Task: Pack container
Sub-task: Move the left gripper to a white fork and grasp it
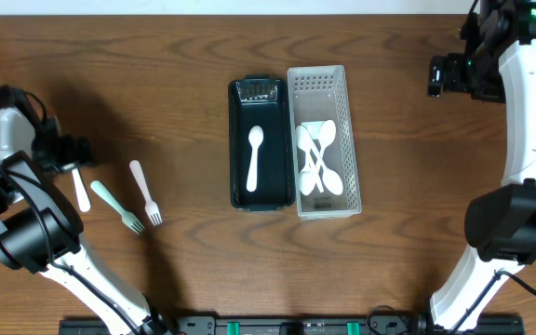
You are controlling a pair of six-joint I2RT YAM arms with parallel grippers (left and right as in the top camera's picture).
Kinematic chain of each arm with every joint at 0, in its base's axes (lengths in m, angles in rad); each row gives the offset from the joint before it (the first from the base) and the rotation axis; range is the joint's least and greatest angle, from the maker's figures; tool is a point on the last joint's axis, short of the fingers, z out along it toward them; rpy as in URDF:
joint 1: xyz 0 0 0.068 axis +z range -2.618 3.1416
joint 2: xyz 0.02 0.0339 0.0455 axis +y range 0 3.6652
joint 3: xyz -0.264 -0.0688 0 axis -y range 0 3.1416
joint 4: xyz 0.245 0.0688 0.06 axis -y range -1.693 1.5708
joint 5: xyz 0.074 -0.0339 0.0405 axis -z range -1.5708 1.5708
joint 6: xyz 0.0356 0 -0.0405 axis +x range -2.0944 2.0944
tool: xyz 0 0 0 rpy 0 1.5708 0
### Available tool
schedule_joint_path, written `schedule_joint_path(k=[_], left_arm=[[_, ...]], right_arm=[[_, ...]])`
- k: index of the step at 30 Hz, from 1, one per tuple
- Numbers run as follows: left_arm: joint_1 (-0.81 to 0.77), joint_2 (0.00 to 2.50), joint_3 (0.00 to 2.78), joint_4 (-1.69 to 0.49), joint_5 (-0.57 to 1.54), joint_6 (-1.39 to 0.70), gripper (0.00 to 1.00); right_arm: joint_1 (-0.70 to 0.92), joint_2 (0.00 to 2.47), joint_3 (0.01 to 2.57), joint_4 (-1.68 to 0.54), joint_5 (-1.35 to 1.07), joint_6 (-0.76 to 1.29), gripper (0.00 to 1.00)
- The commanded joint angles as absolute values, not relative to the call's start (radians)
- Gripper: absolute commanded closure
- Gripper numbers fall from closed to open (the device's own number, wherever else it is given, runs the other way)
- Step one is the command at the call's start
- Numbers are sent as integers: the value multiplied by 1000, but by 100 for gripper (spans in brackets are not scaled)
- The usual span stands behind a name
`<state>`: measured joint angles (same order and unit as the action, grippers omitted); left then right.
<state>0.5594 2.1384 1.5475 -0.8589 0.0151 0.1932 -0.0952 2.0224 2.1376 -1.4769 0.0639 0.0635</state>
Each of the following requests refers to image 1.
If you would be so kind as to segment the white plastic fork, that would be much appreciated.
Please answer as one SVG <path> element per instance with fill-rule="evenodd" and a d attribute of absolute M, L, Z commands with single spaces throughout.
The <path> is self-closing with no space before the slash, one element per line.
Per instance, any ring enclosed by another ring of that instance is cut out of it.
<path fill-rule="evenodd" d="M 72 177 L 74 181 L 74 189 L 78 208 L 81 212 L 89 212 L 91 209 L 91 203 L 87 194 L 86 185 L 84 184 L 80 169 L 78 167 L 72 170 Z"/>

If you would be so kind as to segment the white plastic spoon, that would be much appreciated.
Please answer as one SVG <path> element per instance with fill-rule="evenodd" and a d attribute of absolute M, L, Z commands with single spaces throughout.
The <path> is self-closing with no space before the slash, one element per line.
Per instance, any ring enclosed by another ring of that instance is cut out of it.
<path fill-rule="evenodd" d="M 304 166 L 299 175 L 299 189 L 302 195 L 309 195 L 315 188 L 313 160 L 309 153 L 304 155 Z"/>
<path fill-rule="evenodd" d="M 319 171 L 320 168 L 326 168 L 323 156 L 326 148 L 334 142 L 336 137 L 336 125 L 333 120 L 326 121 L 318 131 L 318 143 L 320 149 L 317 149 L 313 143 L 312 152 L 315 155 L 315 170 Z"/>
<path fill-rule="evenodd" d="M 321 184 L 331 193 L 341 195 L 343 191 L 342 178 L 336 171 L 326 165 L 323 158 L 324 150 L 318 149 L 313 139 L 308 140 L 307 145 L 315 156 L 314 171 L 317 173 Z"/>
<path fill-rule="evenodd" d="M 308 148 L 307 141 L 310 140 L 312 137 L 310 135 L 310 132 L 303 126 L 297 126 L 296 127 L 296 141 L 297 146 L 299 149 L 303 150 L 305 153 L 309 153 L 313 160 L 313 168 L 314 162 L 315 162 L 315 156 L 311 152 L 311 150 Z M 314 171 L 314 177 L 315 177 L 315 187 L 317 187 L 318 191 L 320 193 L 324 192 L 324 186 L 321 184 L 320 180 L 318 179 L 317 173 Z"/>

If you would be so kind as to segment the white thick-handled spoon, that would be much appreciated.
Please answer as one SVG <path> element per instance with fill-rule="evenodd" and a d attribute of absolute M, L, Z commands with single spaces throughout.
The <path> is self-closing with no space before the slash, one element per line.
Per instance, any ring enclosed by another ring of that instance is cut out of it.
<path fill-rule="evenodd" d="M 259 149 L 263 142 L 263 129 L 260 126 L 254 126 L 248 133 L 248 142 L 251 147 L 251 155 L 248 169 L 246 188 L 248 192 L 254 193 L 258 186 L 258 156 Z"/>

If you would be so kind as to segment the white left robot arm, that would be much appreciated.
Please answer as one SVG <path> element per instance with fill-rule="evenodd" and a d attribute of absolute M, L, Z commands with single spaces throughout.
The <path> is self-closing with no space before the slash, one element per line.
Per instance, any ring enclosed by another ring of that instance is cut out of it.
<path fill-rule="evenodd" d="M 62 133 L 32 92 L 0 86 L 0 262 L 62 285 L 112 334 L 174 334 L 178 324 L 94 252 L 53 182 L 93 162 L 88 139 Z"/>

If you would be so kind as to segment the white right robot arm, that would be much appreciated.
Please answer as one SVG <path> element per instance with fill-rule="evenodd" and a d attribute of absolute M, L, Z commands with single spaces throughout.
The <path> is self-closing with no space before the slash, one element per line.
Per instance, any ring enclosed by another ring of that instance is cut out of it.
<path fill-rule="evenodd" d="M 500 187 L 470 202 L 465 250 L 411 332 L 517 334 L 513 318 L 484 311 L 536 261 L 536 1 L 475 1 L 459 35 L 462 52 L 432 58 L 427 93 L 503 104 L 506 161 Z"/>

